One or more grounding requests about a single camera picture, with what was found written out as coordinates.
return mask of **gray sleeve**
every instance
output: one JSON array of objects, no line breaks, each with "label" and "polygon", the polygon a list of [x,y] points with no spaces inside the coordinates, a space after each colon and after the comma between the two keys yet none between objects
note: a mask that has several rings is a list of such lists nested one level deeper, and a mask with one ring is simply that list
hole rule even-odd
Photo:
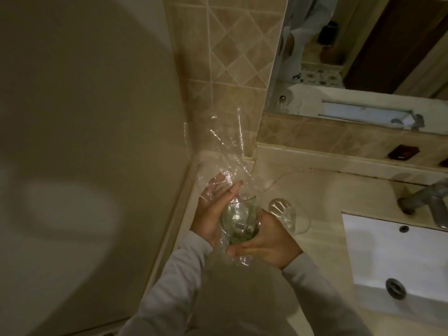
[{"label": "gray sleeve", "polygon": [[307,254],[297,256],[283,276],[294,289],[315,336],[372,335]]},{"label": "gray sleeve", "polygon": [[201,271],[212,251],[210,244],[188,231],[168,259],[162,275],[142,299],[119,336],[181,336],[201,286]]}]

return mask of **backsplash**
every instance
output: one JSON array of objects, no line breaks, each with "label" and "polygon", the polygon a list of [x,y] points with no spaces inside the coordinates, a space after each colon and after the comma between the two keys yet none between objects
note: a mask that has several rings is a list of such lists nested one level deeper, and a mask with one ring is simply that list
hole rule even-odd
[{"label": "backsplash", "polygon": [[[264,112],[257,142],[448,172],[439,166],[448,157],[448,137],[430,133]],[[390,160],[389,152],[400,144],[420,152],[408,161]]]},{"label": "backsplash", "polygon": [[165,0],[193,148],[213,148],[217,116],[251,156],[286,2]]}]

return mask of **bathroom sink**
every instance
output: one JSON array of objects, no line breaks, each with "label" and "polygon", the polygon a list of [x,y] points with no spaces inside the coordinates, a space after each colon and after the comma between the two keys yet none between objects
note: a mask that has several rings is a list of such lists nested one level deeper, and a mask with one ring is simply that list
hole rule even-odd
[{"label": "bathroom sink", "polygon": [[342,216],[359,305],[448,327],[448,232]]}]

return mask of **countertop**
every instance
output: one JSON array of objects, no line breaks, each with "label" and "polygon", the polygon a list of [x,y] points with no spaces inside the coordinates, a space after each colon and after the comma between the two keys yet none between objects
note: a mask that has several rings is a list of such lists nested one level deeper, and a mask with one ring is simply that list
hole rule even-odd
[{"label": "countertop", "polygon": [[[296,235],[295,239],[314,259],[322,274],[355,308],[374,335],[447,335],[447,329],[359,307],[345,243],[342,212],[436,228],[427,208],[418,209],[414,217],[409,217],[396,204],[403,193],[413,193],[422,186],[326,170],[325,164],[322,164],[323,169],[317,169],[316,163],[311,168],[306,162],[310,154],[300,158],[303,163],[298,163],[297,158],[276,158],[276,162],[272,159],[259,160],[252,174],[266,188],[277,180],[276,194],[293,198],[305,209],[311,219],[311,228],[304,234]],[[345,165],[350,163],[358,162],[355,159],[345,161]],[[199,190],[193,189],[178,240],[189,228],[198,194]],[[264,202],[271,199],[269,195],[260,198],[262,207],[266,206]],[[244,266],[229,262],[219,252],[212,254],[204,271],[203,288],[195,312],[192,321],[197,325],[218,326],[222,323],[228,326],[240,321],[257,325],[267,335],[313,334],[280,271],[257,259]]]}]

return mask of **door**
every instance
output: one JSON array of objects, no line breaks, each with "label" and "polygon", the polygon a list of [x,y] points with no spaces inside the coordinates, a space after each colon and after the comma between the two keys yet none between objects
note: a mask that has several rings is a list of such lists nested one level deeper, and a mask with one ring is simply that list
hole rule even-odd
[{"label": "door", "polygon": [[344,78],[392,94],[448,29],[448,0],[390,0]]},{"label": "door", "polygon": [[0,325],[136,310],[188,167],[162,0],[3,0]]}]

